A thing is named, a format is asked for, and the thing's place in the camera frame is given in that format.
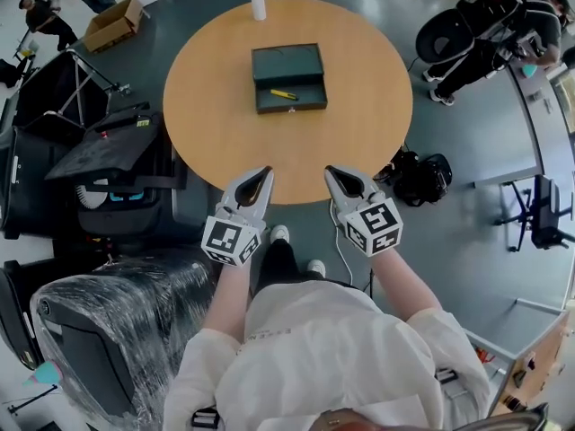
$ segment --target dark green box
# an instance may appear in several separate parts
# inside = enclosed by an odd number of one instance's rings
[[[327,107],[317,43],[253,49],[252,71],[258,113]],[[272,89],[291,92],[297,101],[276,96]]]

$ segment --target white sleeve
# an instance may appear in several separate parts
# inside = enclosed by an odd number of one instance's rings
[[[444,429],[487,417],[490,385],[485,369],[453,314],[437,309],[414,314],[407,323],[429,346],[436,369],[452,369],[458,379],[442,386]],[[459,388],[464,394],[451,394]]]
[[[185,431],[199,409],[214,407],[214,393],[240,344],[217,330],[202,329],[186,346],[180,371],[164,404],[164,431]]]

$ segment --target cardboard box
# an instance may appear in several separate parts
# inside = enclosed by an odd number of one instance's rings
[[[84,35],[88,51],[104,51],[136,34],[143,11],[138,0],[124,0],[93,17]]]

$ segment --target black bag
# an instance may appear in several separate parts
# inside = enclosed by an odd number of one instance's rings
[[[446,157],[433,154],[404,172],[394,185],[394,193],[412,207],[419,207],[426,201],[437,203],[446,195],[451,179],[451,167]]]
[[[6,88],[13,88],[20,80],[21,74],[12,64],[8,64],[0,59],[0,83],[4,83]]]
[[[374,181],[394,185],[402,174],[410,171],[418,164],[419,159],[415,152],[405,151],[400,148],[392,158],[392,161],[376,174]]]

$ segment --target black office chair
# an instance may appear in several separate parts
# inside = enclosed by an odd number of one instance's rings
[[[551,179],[545,176],[535,176],[535,185],[533,189],[533,201],[531,202],[531,189],[523,191],[527,195],[525,203],[519,193],[515,182],[509,182],[504,185],[510,185],[515,191],[515,196],[521,207],[521,214],[515,215],[509,219],[498,219],[496,225],[510,224],[518,221],[521,223],[521,234],[517,246],[509,247],[510,252],[518,252],[523,243],[523,237],[527,227],[531,230],[531,242],[537,249],[549,249],[553,246],[562,246],[565,249],[569,245],[564,242],[575,242],[575,236],[562,232],[559,229],[559,219],[567,214],[571,215],[571,221],[574,218],[573,211],[573,194],[571,193],[571,206],[562,211],[559,209],[559,188]]]

